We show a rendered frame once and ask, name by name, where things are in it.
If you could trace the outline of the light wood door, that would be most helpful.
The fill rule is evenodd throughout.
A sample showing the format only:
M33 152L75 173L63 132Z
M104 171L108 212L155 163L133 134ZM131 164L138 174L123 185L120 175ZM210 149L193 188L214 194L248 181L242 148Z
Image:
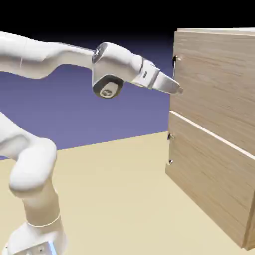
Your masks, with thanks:
M171 111L166 174L241 248L255 249L255 157Z
M178 30L170 108L255 155L255 31Z

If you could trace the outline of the light wood cabinet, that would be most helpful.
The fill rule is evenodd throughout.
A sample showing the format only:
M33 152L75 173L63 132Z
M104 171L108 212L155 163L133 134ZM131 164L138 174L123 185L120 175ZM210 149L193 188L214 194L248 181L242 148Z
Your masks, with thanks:
M255 249L255 28L175 32L166 174L241 248Z

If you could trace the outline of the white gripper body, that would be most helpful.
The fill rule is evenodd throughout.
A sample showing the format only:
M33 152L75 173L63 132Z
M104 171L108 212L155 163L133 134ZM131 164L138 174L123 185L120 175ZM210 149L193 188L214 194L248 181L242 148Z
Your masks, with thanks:
M179 83L161 71L158 73L152 88L167 94L176 94L180 92Z

